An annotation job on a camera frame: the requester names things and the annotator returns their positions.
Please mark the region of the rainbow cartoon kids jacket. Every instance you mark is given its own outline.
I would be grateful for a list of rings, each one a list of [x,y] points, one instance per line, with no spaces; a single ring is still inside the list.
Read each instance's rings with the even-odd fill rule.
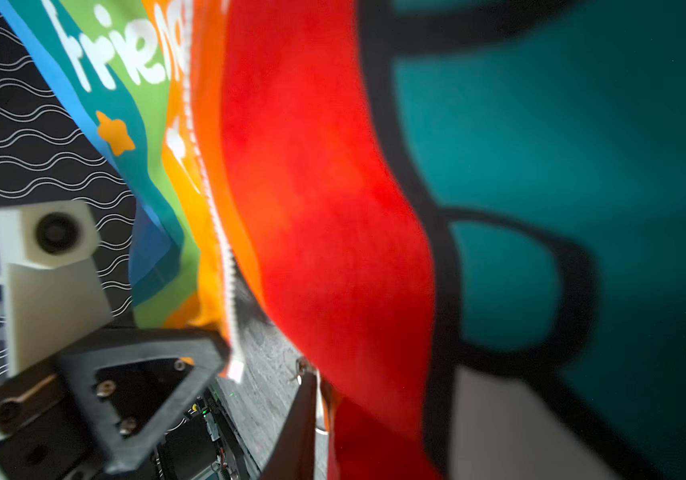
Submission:
[[[335,479],[686,479],[686,1],[1,1],[137,204],[141,328],[236,273]]]

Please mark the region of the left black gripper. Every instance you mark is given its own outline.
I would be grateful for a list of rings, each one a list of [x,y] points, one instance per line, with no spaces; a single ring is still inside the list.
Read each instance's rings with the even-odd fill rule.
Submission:
[[[88,334],[0,386],[0,479],[138,469],[229,356],[219,335]]]

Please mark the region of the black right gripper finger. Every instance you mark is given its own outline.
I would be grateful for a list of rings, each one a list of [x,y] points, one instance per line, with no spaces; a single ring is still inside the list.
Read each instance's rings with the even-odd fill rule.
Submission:
[[[312,480],[315,468],[317,376],[306,371],[262,480]]]

